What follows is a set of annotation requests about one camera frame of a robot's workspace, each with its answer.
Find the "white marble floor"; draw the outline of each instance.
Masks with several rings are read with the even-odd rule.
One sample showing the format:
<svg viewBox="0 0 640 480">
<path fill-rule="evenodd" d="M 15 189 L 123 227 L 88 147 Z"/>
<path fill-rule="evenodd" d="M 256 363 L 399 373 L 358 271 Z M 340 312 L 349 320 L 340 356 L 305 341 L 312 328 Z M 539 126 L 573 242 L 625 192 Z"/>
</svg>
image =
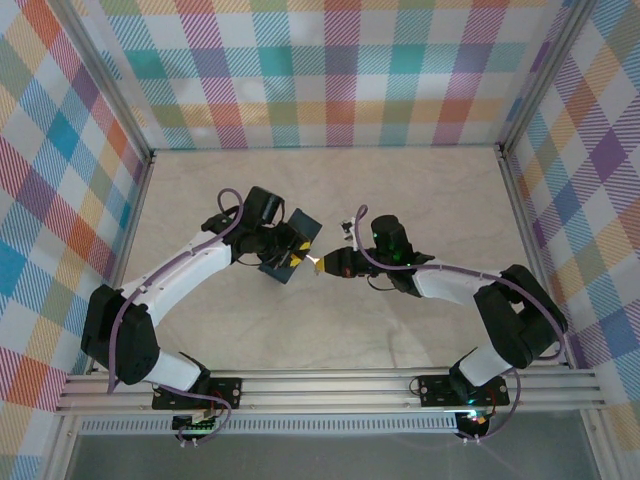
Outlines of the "white marble floor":
<svg viewBox="0 0 640 480">
<path fill-rule="evenodd" d="M 423 253 L 487 269 L 526 262 L 490 148 L 167 152 L 157 158 L 126 280 L 217 213 L 218 190 L 246 195 L 253 185 L 324 225 L 318 256 L 344 245 L 338 223 L 367 203 L 366 232 L 373 218 L 392 213 Z M 157 333 L 163 348 L 211 369 L 445 366 L 487 338 L 471 308 L 316 276 L 310 262 L 286 286 L 233 265 L 178 304 Z"/>
</svg>

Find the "gray floor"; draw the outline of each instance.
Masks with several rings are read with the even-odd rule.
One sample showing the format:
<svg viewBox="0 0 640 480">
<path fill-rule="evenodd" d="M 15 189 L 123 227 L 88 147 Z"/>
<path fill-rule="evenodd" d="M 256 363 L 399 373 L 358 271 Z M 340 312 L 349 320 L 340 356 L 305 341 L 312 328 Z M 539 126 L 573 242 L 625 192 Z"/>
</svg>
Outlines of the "gray floor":
<svg viewBox="0 0 640 480">
<path fill-rule="evenodd" d="M 446 443 L 454 446 L 441 448 Z M 489 451 L 462 446 L 453 435 L 443 434 L 224 435 L 197 450 L 181 449 L 170 435 L 80 437 L 71 480 L 599 478 L 578 412 L 518 414 L 486 446 Z"/>
<path fill-rule="evenodd" d="M 339 222 L 367 203 L 367 233 L 392 213 L 424 253 L 490 269 L 526 262 L 490 148 L 171 152 L 157 158 L 126 279 L 187 243 L 217 213 L 218 190 L 253 185 L 324 225 L 316 255 L 344 245 Z M 486 333 L 474 309 L 315 276 L 305 262 L 286 286 L 231 266 L 177 305 L 158 339 L 211 369 L 355 368 L 451 365 Z"/>
</svg>

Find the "white vent strip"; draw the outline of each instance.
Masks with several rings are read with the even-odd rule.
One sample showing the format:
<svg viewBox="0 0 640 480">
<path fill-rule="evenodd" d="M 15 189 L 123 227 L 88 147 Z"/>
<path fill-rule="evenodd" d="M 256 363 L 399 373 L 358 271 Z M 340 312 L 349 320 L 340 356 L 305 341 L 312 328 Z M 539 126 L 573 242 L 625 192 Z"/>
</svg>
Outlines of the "white vent strip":
<svg viewBox="0 0 640 480">
<path fill-rule="evenodd" d="M 447 433 L 456 431 L 453 413 L 411 413 L 376 415 L 242 415 L 231 418 L 225 434 L 380 434 Z M 190 433 L 208 431 L 189 430 Z M 143 419 L 86 417 L 81 435 L 162 435 L 174 434 L 171 417 Z"/>
</svg>

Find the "marble surface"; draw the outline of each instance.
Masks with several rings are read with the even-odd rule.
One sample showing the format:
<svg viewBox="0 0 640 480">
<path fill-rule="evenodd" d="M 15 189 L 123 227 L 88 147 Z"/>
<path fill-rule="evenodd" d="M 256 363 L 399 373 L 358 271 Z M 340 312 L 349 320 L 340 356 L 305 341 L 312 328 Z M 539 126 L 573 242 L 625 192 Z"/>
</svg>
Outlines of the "marble surface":
<svg viewBox="0 0 640 480">
<path fill-rule="evenodd" d="M 253 185 L 323 224 L 316 256 L 345 244 L 339 222 L 367 203 L 365 232 L 373 218 L 392 213 L 423 253 L 487 269 L 526 263 L 490 148 L 163 152 L 125 280 L 187 243 L 217 213 L 218 190 L 246 195 Z M 448 366 L 487 339 L 472 308 L 316 276 L 310 262 L 285 286 L 233 265 L 179 303 L 157 335 L 163 348 L 211 369 Z"/>
</svg>

